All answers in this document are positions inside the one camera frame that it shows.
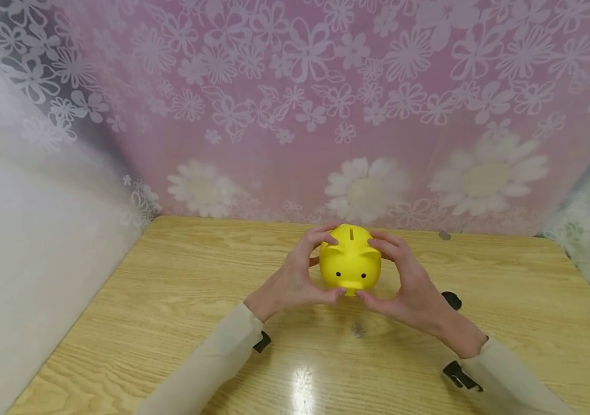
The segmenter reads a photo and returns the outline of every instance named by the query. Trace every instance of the wood grain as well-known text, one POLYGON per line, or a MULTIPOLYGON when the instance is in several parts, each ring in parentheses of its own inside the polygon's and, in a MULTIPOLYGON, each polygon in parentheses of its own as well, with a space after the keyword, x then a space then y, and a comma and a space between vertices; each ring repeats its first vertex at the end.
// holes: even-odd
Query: wood grain
MULTIPOLYGON (((281 264, 309 226, 160 217, 10 414, 129 414, 214 325, 281 264)), ((441 290, 511 348, 567 403, 590 414, 590 288, 553 242, 535 237, 393 231, 441 290)), ((317 268, 312 278, 320 281, 317 268)), ((383 263, 378 296, 398 287, 383 263)), ((223 385, 205 413, 466 414, 440 372, 454 355, 365 311, 355 298, 275 316, 273 339, 223 385), (366 335, 350 332, 361 323, 366 335)))

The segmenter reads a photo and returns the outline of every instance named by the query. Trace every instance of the flower pattern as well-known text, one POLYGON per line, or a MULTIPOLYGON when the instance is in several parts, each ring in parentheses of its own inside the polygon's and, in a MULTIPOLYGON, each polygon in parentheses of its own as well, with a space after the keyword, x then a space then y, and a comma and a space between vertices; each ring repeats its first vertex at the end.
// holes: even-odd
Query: flower pattern
POLYGON ((409 187, 409 179, 394 161, 366 158, 344 161, 342 171, 327 178, 325 194, 331 196, 327 208, 348 222, 371 223, 387 214, 409 187))
POLYGON ((590 0, 0 0, 0 73, 47 115, 16 128, 43 157, 113 137, 131 226, 158 205, 533 235, 590 162, 590 0))
POLYGON ((240 189, 217 167, 192 160, 177 166, 177 175, 169 175, 168 192, 175 200, 185 202, 187 209, 202 217, 223 218, 230 214, 240 189))
POLYGON ((531 156, 538 141, 519 141, 517 134, 507 134, 497 140, 480 139, 472 153, 453 153, 449 165, 437 171, 429 185, 441 193, 440 205, 455 206, 453 215, 468 211, 477 216, 505 210, 508 198, 529 194, 527 183, 549 172, 547 157, 531 156))

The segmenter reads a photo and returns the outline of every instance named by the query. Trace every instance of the piggy bank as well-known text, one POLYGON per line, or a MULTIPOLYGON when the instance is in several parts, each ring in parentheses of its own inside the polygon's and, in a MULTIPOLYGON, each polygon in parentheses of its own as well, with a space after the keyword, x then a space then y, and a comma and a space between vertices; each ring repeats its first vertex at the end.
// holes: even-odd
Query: piggy bank
POLYGON ((367 242, 371 234, 364 228, 342 224, 330 232, 336 245, 320 245, 320 274, 328 287, 344 287, 347 296, 357 289, 370 289, 378 282, 381 253, 367 242))

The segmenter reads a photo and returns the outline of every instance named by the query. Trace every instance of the finger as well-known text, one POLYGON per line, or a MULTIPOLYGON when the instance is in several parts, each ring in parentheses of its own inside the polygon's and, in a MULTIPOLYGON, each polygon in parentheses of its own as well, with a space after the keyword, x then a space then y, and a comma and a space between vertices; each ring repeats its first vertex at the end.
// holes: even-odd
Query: finger
POLYGON ((379 250, 383 255, 387 255, 387 259, 394 261, 396 258, 400 258, 400 248, 382 239, 369 239, 369 245, 379 250))
POLYGON ((386 240, 387 242, 396 246, 403 246, 406 244, 406 241, 401 239, 399 236, 392 235, 386 231, 372 231, 371 236, 375 237, 375 239, 386 240))
POLYGON ((318 225, 317 227, 313 227, 311 229, 309 229, 312 232, 326 232, 326 231, 331 231, 333 229, 338 228, 339 226, 341 226, 343 224, 343 222, 331 222, 331 223, 325 223, 322 225, 318 225))
POLYGON ((387 255, 387 254, 386 254, 386 253, 384 253, 384 252, 381 252, 380 254, 381 254, 381 257, 382 257, 383 259, 387 259, 387 261, 394 262, 394 258, 392 258, 390 255, 387 255))
POLYGON ((374 313, 391 315, 390 310, 392 308, 392 300, 379 300, 372 296, 369 292, 357 290, 355 295, 364 302, 364 306, 367 310, 373 311, 374 313))
POLYGON ((331 245, 336 245, 339 243, 333 236, 331 236, 327 232, 311 232, 307 231, 302 239, 300 239, 300 246, 308 250, 307 255, 311 254, 311 252, 316 249, 316 246, 320 245, 322 242, 327 242, 331 245))
POLYGON ((343 287, 335 287, 327 290, 316 289, 313 292, 312 301, 316 304, 335 304, 345 294, 346 288, 343 287))

